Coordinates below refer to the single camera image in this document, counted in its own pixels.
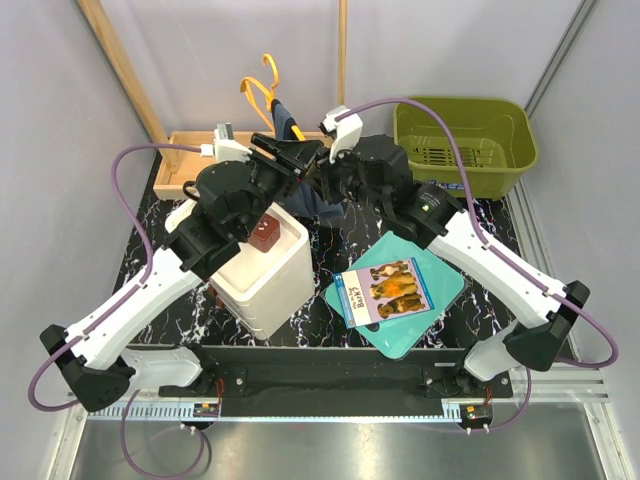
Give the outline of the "blue tank top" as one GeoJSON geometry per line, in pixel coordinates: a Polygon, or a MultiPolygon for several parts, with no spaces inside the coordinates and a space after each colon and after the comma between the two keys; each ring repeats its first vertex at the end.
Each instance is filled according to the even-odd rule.
{"type": "MultiPolygon", "coordinates": [[[[294,132],[297,123],[291,113],[277,99],[271,102],[271,115],[278,140],[297,140],[294,132]]],[[[303,183],[296,192],[277,203],[289,214],[300,218],[314,218],[331,221],[344,216],[342,204],[328,204],[307,183],[303,183]]]]}

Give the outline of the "yellow plastic hanger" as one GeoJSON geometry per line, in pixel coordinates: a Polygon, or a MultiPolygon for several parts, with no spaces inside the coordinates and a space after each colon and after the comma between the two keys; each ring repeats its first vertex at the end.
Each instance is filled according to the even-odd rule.
{"type": "Polygon", "coordinates": [[[261,110],[258,102],[255,99],[255,95],[253,93],[253,88],[256,87],[264,96],[265,109],[268,113],[272,112],[272,103],[276,100],[276,89],[280,83],[280,76],[277,65],[275,63],[274,58],[271,54],[265,53],[262,56],[262,64],[264,66],[269,66],[273,75],[273,81],[269,88],[267,88],[263,83],[252,76],[246,76],[241,80],[240,84],[240,92],[243,93],[252,106],[254,111],[260,116],[265,125],[268,127],[269,131],[273,134],[276,133],[274,123],[268,119],[267,115],[261,110]]]}

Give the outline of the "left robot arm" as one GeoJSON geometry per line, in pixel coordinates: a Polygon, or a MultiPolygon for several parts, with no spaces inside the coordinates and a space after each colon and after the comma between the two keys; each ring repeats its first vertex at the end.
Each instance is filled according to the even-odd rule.
{"type": "Polygon", "coordinates": [[[207,282],[240,252],[272,203],[291,195],[326,151],[323,141],[277,140],[254,133],[245,147],[215,139],[186,151],[213,157],[197,176],[193,210],[154,249],[143,241],[146,266],[81,321],[47,327],[40,340],[49,354],[28,386],[28,400],[41,411],[56,411],[36,398],[44,372],[55,365],[74,394],[73,405],[100,411],[129,390],[182,387],[196,396],[215,386],[216,372],[191,347],[131,350],[128,345],[175,300],[207,282]]]}

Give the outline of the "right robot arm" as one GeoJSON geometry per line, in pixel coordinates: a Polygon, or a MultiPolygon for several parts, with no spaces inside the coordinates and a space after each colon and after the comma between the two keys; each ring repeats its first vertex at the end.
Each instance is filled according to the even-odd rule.
{"type": "Polygon", "coordinates": [[[319,145],[306,180],[328,203],[349,199],[379,213],[388,232],[367,258],[391,259],[399,248],[427,250],[470,275],[515,315],[513,327],[468,351],[453,374],[460,393],[476,396],[517,366],[544,372],[558,361],[589,289],[543,274],[481,228],[472,206],[416,181],[406,151],[390,138],[319,145]]]}

